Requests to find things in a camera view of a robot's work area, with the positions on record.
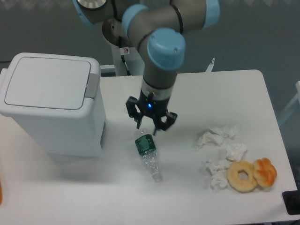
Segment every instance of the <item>black object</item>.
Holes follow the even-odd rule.
[[[135,97],[130,96],[126,102],[126,108],[130,118],[134,118],[137,123],[136,128],[138,129],[142,123],[143,116],[147,116],[153,119],[156,130],[166,131],[176,121],[177,114],[168,112],[167,106],[169,99],[162,101],[153,100],[153,93],[145,96],[141,91],[140,99],[137,100]]]
[[[285,191],[282,196],[287,213],[290,215],[300,214],[300,191]]]

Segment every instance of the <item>light blue joint cap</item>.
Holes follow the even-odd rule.
[[[148,41],[147,50],[151,61],[163,70],[176,70],[184,61],[186,42],[184,37],[170,28],[154,31]]]
[[[88,18],[86,18],[85,14],[82,12],[80,6],[77,3],[77,0],[73,0],[73,4],[76,8],[76,11],[81,19],[81,21],[84,23],[84,25],[86,26],[92,26],[93,24],[88,20]]]
[[[206,16],[203,28],[214,25],[220,17],[219,0],[206,0]]]
[[[135,4],[132,5],[131,7],[129,7],[125,13],[123,14],[123,18],[122,18],[122,25],[123,28],[128,36],[128,29],[129,26],[131,24],[131,21],[133,20],[133,18],[141,11],[148,9],[147,6],[142,5],[142,4]]]

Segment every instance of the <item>bagel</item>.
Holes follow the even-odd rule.
[[[242,172],[248,175],[247,180],[239,177],[239,173]],[[257,185],[253,177],[253,165],[247,161],[233,162],[228,168],[226,176],[229,184],[240,192],[252,191]]]
[[[277,171],[268,158],[254,161],[253,168],[253,176],[261,187],[268,188],[274,184]]]

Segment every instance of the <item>plastic water bottle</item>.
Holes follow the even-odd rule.
[[[159,170],[158,154],[151,134],[146,129],[141,129],[135,133],[135,144],[144,166],[150,172],[155,182],[162,181]]]

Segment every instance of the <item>gray wall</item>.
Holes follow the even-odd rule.
[[[214,71],[258,69],[278,114],[296,94],[295,83],[300,80],[300,1],[220,0],[220,4],[217,25],[185,35],[187,53],[180,71],[205,71],[213,57]],[[85,27],[71,0],[0,1],[0,60],[21,52],[113,63],[101,24]],[[292,166],[300,165],[300,112],[281,132]]]

